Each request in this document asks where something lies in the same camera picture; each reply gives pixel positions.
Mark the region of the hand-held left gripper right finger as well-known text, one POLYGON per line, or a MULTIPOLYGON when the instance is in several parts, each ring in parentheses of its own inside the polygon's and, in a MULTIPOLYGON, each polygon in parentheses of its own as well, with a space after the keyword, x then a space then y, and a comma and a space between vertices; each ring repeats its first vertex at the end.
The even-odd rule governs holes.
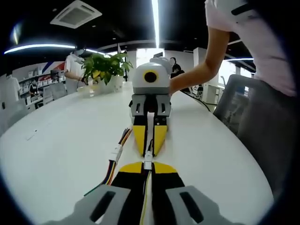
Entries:
POLYGON ((152 210, 156 225, 233 225, 219 206, 194 186, 186 186, 170 165, 152 163, 152 210))

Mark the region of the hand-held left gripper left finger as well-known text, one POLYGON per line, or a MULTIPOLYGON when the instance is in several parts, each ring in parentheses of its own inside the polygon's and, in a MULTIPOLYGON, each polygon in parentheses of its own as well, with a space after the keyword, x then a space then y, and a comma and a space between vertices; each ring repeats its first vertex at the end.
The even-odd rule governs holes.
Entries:
POLYGON ((120 168, 110 185, 100 185, 75 206, 73 212, 61 220, 45 225, 142 225, 146 195, 147 171, 143 162, 120 168))

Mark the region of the person's right hand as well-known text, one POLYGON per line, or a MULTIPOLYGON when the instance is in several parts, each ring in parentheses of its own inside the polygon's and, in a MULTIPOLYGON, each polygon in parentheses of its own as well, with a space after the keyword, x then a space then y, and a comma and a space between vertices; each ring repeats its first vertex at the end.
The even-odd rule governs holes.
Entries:
POLYGON ((173 77, 170 80, 170 95, 173 95, 175 92, 182 89, 188 88, 190 85, 190 77, 188 72, 173 77))

